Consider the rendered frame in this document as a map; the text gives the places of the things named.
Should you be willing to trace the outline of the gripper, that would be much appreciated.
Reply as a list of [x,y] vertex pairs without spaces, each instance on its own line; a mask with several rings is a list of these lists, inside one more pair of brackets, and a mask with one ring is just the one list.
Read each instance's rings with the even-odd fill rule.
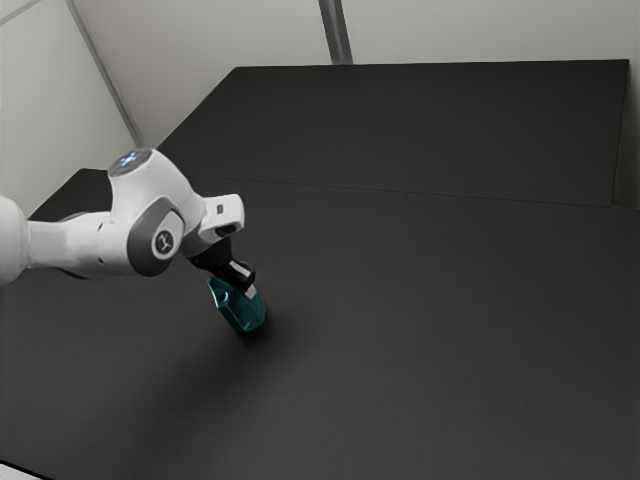
[[224,238],[198,255],[188,258],[193,266],[205,270],[240,291],[248,299],[257,293],[256,271],[247,263],[233,260],[231,238]]

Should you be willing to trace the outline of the teal faceted mug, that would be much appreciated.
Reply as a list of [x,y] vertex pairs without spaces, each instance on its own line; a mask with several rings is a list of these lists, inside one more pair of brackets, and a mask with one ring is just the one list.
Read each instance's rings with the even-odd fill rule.
[[263,326],[266,306],[258,289],[254,298],[248,299],[216,275],[209,278],[208,287],[218,312],[238,335],[247,335]]

